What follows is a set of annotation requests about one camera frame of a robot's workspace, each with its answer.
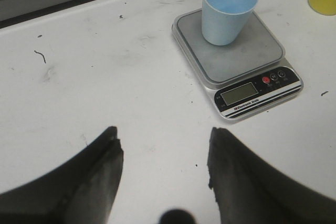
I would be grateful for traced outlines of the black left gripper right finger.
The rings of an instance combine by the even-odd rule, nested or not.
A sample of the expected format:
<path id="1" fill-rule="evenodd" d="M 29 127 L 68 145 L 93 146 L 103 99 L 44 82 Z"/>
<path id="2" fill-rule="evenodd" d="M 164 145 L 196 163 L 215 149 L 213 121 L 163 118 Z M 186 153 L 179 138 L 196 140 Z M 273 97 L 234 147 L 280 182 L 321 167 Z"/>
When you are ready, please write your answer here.
<path id="1" fill-rule="evenodd" d="M 207 166 L 221 223 L 335 223 L 335 200 L 278 171 L 227 129 L 212 129 Z"/>

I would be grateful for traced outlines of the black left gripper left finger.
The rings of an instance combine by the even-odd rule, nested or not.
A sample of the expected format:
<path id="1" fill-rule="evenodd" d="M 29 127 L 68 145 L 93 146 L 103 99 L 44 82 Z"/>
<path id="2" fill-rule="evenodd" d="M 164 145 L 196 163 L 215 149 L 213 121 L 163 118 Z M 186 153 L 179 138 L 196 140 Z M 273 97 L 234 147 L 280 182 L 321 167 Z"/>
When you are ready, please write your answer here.
<path id="1" fill-rule="evenodd" d="M 25 185 L 1 194 L 1 223 L 107 223 L 123 170 L 117 128 Z"/>

